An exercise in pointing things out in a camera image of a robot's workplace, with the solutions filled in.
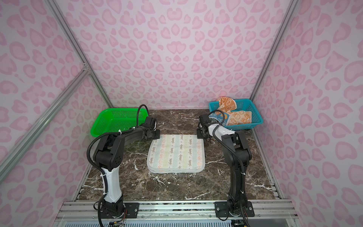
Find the brown marble table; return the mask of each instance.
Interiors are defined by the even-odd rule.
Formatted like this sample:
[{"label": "brown marble table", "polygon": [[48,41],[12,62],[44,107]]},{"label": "brown marble table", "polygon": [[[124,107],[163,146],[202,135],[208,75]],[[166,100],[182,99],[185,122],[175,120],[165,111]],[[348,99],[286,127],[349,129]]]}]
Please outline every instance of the brown marble table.
[{"label": "brown marble table", "polygon": [[[158,119],[161,134],[196,134],[198,116],[208,110],[151,110]],[[260,153],[251,130],[244,131],[252,152],[246,173],[248,199],[274,199]],[[223,159],[221,145],[212,139],[204,142],[205,169],[200,173],[153,174],[146,164],[151,141],[137,141],[125,147],[120,166],[120,186],[124,200],[227,199],[230,168]],[[79,200],[98,200],[102,180],[92,168]]]}]

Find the teal plastic basket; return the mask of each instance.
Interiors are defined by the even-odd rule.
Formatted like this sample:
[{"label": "teal plastic basket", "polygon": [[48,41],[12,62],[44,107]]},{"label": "teal plastic basket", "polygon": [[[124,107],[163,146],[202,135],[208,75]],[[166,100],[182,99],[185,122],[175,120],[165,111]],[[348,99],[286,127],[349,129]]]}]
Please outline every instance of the teal plastic basket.
[{"label": "teal plastic basket", "polygon": [[[262,124],[264,121],[262,120],[262,117],[260,113],[258,112],[257,108],[253,104],[253,102],[247,98],[245,99],[235,99],[237,104],[237,109],[232,110],[231,112],[236,112],[240,110],[244,111],[251,111],[252,112],[252,123],[251,124],[243,124],[243,125],[230,125],[230,126],[224,126],[226,129],[230,130],[243,130],[243,129],[252,129],[256,125]],[[209,110],[213,111],[219,108],[219,102],[210,102],[209,103]]]}]

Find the pink patterned wallpaper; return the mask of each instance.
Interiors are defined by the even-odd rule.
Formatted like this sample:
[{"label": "pink patterned wallpaper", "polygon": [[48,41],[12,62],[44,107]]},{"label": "pink patterned wallpaper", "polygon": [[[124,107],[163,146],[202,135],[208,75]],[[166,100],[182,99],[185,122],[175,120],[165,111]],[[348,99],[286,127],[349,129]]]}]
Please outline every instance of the pink patterned wallpaper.
[{"label": "pink patterned wallpaper", "polygon": [[255,99],[304,227],[363,225],[363,1],[302,1]]},{"label": "pink patterned wallpaper", "polygon": [[80,72],[41,0],[0,2],[0,163]]},{"label": "pink patterned wallpaper", "polygon": [[249,98],[290,0],[59,0],[115,106]]},{"label": "pink patterned wallpaper", "polygon": [[86,78],[0,185],[0,226],[51,226],[82,178],[89,131],[106,108]]}]

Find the folded towel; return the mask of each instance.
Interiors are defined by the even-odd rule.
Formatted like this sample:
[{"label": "folded towel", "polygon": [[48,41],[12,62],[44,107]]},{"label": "folded towel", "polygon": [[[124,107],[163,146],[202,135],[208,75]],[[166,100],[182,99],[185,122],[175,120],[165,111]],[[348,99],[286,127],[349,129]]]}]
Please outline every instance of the folded towel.
[{"label": "folded towel", "polygon": [[[224,122],[223,122],[222,126],[228,125],[228,123],[229,123],[229,114],[224,113],[224,115],[225,115],[225,119],[224,119]],[[222,122],[223,115],[222,115],[221,112],[214,112],[214,113],[209,115],[209,118],[213,118],[213,119],[216,119],[218,122]]]},{"label": "folded towel", "polygon": [[237,111],[231,112],[229,122],[227,125],[243,125],[252,123],[252,112],[251,111]]},{"label": "folded towel", "polygon": [[[237,109],[236,101],[229,97],[217,98],[219,102],[218,110],[221,110],[225,114],[225,121],[222,126],[225,125],[241,125],[252,123],[252,112],[251,111],[235,111]],[[217,119],[219,122],[222,121],[223,115],[221,112],[214,112],[209,115],[210,118]]]},{"label": "folded towel", "polygon": [[197,135],[160,135],[147,155],[152,173],[198,173],[205,167],[204,143]]}]

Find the green plastic basket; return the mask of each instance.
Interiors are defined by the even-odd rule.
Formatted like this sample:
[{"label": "green plastic basket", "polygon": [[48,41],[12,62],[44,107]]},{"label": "green plastic basket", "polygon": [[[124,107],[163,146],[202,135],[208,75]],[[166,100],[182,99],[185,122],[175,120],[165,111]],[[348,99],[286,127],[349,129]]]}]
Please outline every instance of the green plastic basket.
[{"label": "green plastic basket", "polygon": [[[107,132],[125,131],[136,126],[137,108],[110,108],[102,111],[91,129],[91,135],[97,137]],[[146,109],[140,109],[139,125],[148,116]]]}]

